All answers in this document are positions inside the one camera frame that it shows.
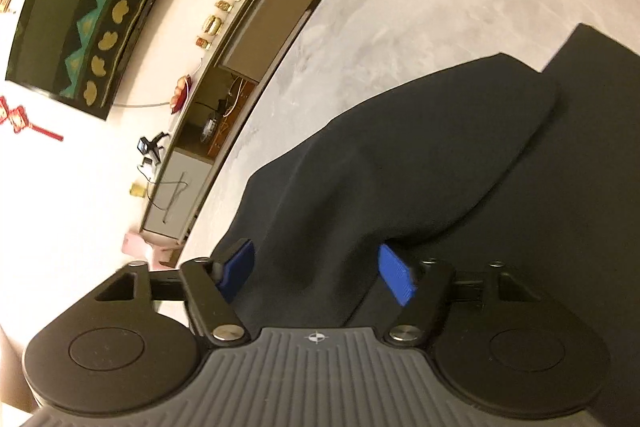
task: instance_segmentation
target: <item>gray ribbed grip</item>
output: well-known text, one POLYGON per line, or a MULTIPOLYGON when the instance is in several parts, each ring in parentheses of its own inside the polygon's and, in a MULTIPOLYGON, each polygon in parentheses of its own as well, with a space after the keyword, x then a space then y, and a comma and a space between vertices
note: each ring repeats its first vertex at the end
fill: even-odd
POLYGON ((45 407, 28 427, 602 427, 587 412, 504 419, 453 396, 418 351, 381 344, 369 328, 265 329, 219 349, 177 395, 118 418, 45 407))

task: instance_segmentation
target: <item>white wall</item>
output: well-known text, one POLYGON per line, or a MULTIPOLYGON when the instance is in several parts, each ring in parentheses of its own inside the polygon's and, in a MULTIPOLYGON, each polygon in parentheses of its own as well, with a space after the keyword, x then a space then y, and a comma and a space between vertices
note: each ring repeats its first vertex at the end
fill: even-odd
MULTIPOLYGON (((13 0, 19 12, 23 0, 13 0)), ((215 0, 158 0, 118 91, 118 103, 167 101, 199 63, 194 38, 215 0)), ((0 14, 0 78, 18 15, 0 14)), ((139 179, 140 136, 166 130, 168 109, 114 108, 106 122, 0 80, 10 107, 62 134, 60 143, 0 126, 0 325, 17 349, 126 261, 124 233, 140 225, 146 201, 129 196, 139 179)))

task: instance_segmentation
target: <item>gold leaf pattern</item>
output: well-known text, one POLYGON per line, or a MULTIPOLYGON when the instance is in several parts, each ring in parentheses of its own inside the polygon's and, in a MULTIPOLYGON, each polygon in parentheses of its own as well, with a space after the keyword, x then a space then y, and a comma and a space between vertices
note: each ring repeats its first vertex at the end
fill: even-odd
POLYGON ((80 67, 80 59, 74 58, 71 62, 69 62, 69 67, 72 71, 78 71, 78 68, 80 67))
POLYGON ((86 105, 90 107, 94 105, 95 99, 98 98, 98 88, 95 87, 94 81, 89 80, 89 82, 86 83, 86 87, 84 88, 84 93, 82 95, 84 96, 86 105))
POLYGON ((91 31, 92 27, 94 27, 94 20, 87 19, 82 24, 82 31, 84 32, 85 35, 87 35, 91 31))
POLYGON ((127 13, 129 13, 129 3, 127 3, 127 0, 119 1, 111 10, 113 22, 120 24, 127 13))
POLYGON ((102 36, 102 40, 98 42, 98 48, 107 52, 116 45, 116 42, 118 42, 118 34, 116 32, 106 32, 102 36))
POLYGON ((99 78, 105 76, 107 72, 104 70, 104 59, 100 57, 94 57, 91 59, 91 70, 95 76, 99 78))

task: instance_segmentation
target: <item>wooden cabinet door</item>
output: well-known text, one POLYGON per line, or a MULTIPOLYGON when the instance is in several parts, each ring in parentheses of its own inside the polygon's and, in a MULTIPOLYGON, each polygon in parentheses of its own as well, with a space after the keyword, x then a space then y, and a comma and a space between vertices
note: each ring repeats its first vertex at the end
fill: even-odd
POLYGON ((238 86, 238 92, 235 93, 235 97, 232 93, 230 103, 232 104, 231 107, 233 107, 233 110, 229 113, 228 116, 222 119, 222 122, 220 123, 220 126, 218 127, 218 130, 213 137, 213 142, 211 143, 211 147, 209 148, 208 153, 208 156, 210 158, 215 158, 222 149, 226 138, 229 136, 231 128, 236 123, 236 120, 238 119, 242 108, 246 104, 246 101, 249 99, 249 95, 255 89, 256 85, 257 84, 251 82, 250 80, 242 80, 241 84, 239 84, 238 86))
POLYGON ((178 151, 168 161, 143 228, 180 241, 211 164, 178 151))
POLYGON ((313 0, 256 0, 221 65, 260 82, 313 0))

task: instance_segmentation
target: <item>logo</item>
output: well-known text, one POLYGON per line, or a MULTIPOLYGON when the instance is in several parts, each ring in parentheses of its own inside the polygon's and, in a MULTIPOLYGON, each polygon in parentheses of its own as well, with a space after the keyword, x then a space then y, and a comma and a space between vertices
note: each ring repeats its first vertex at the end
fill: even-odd
POLYGON ((318 331, 316 331, 315 333, 311 333, 311 335, 309 335, 308 337, 305 337, 305 338, 310 340, 311 342, 313 342, 317 346, 319 343, 321 343, 322 341, 327 340, 329 337, 326 336, 324 333, 319 333, 318 331))

